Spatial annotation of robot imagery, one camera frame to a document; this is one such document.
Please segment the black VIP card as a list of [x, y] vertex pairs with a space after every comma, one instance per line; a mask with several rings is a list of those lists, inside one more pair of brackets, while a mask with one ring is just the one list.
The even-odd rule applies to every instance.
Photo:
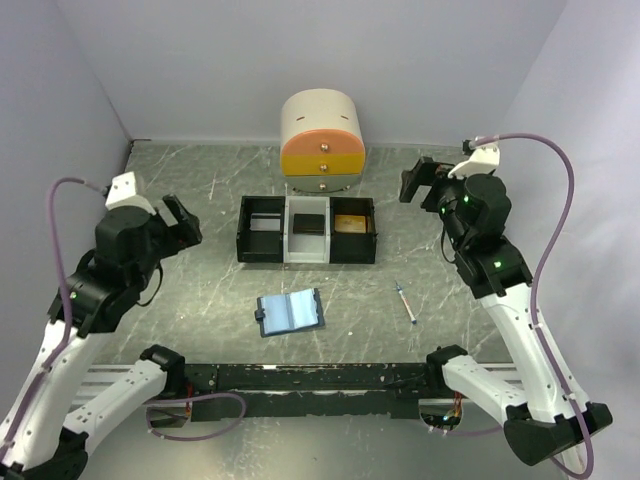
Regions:
[[292, 232], [294, 235], [322, 236], [325, 234], [325, 224], [323, 214], [295, 213]]

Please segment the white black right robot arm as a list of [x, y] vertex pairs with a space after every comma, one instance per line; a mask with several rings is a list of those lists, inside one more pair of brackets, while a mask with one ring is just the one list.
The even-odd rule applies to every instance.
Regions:
[[399, 200], [409, 203], [428, 187], [421, 207], [439, 216], [457, 273], [497, 326], [521, 385], [507, 384], [453, 345], [428, 355], [425, 388], [435, 397], [454, 391], [472, 400], [501, 425], [519, 460], [533, 466], [584, 443], [613, 417], [579, 386], [531, 304], [533, 276], [504, 233], [511, 211], [504, 183], [492, 172], [457, 179], [453, 169], [420, 158], [402, 172]]

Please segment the blue leather card holder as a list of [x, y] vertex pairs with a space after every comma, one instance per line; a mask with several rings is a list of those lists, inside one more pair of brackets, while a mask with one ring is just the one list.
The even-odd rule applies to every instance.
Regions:
[[257, 298], [254, 317], [262, 338], [325, 327], [320, 291], [302, 291]]

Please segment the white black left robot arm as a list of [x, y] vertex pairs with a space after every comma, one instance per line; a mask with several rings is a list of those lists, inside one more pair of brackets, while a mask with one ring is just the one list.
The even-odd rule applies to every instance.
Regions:
[[109, 208], [96, 226], [94, 248], [64, 278], [32, 370], [1, 423], [2, 478], [76, 479], [97, 446], [134, 410], [186, 392], [185, 358], [152, 345], [123, 379], [84, 406], [71, 407], [95, 357], [124, 314], [139, 305], [162, 260], [202, 241], [198, 217], [174, 195], [162, 200], [175, 224], [131, 200]]

